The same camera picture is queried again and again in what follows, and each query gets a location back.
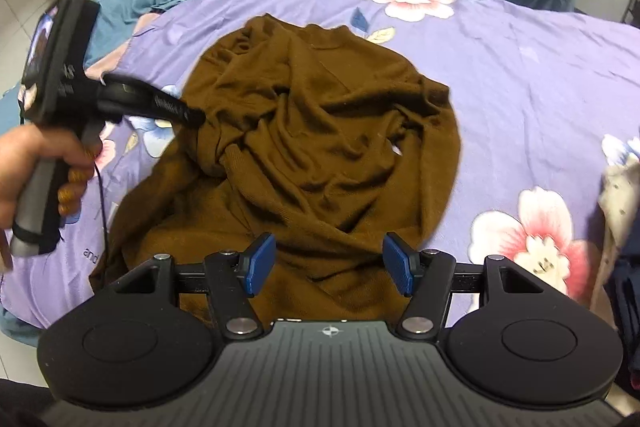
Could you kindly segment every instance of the crosshair logo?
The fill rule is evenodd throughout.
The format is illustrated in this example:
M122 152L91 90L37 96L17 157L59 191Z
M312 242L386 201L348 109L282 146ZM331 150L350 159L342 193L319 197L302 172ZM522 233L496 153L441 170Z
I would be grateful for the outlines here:
M337 335L338 333L342 333L342 330L339 330L335 326L327 326L325 328L322 328L320 331L324 333L326 336L328 336L330 339L334 338L335 335Z

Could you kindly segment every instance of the display screen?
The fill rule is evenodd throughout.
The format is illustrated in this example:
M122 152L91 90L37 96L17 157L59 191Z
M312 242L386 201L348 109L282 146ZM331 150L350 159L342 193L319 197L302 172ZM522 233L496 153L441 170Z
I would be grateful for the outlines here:
M47 42L49 41L49 35L51 34L51 27L53 26L53 20L58 13L58 6L50 8L44 12L38 21L36 31L33 33L31 39L31 45L29 46L29 53L27 55L27 63L24 65L24 75L35 74L40 70L42 64L42 57L44 51L47 48Z

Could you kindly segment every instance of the human hand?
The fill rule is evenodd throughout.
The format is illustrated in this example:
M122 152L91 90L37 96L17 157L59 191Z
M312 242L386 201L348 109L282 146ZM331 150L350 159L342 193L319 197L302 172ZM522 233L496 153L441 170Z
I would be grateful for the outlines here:
M100 142L89 151L69 130L34 124L21 125L0 136L0 230L11 227L20 192L40 158L61 158L71 167L68 183L58 191L58 211L61 216L75 214L87 181L94 175L94 158L101 147ZM10 269L11 255L1 231L0 251L4 269Z

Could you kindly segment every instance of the black handheld device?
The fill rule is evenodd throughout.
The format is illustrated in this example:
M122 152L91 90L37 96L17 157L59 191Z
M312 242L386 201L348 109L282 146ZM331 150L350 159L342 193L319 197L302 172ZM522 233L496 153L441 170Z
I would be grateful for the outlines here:
M99 9L91 0L57 0L40 17L20 86L21 116L37 125L68 128L85 145L98 140L106 121L119 123L125 114L201 126L201 110L142 80L113 73L106 73L102 81L86 77L82 62ZM37 163L18 199L12 255L55 250L63 225L58 190L68 170L62 160Z
M396 324L284 318L251 305L275 259L243 252L174 264L158 253L44 331L38 363L59 400L50 427L613 427L603 397L618 334L513 261L456 263L395 233L386 271L409 297ZM207 296L212 327L178 307ZM453 293L479 309L453 327Z

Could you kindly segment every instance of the device handle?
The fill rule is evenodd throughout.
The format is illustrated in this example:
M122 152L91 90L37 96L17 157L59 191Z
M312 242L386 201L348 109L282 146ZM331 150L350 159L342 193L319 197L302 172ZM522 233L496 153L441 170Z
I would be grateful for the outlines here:
M11 253L16 257L50 253L60 240L63 222L58 212L58 190L68 181L69 165L41 158L23 188L14 217Z

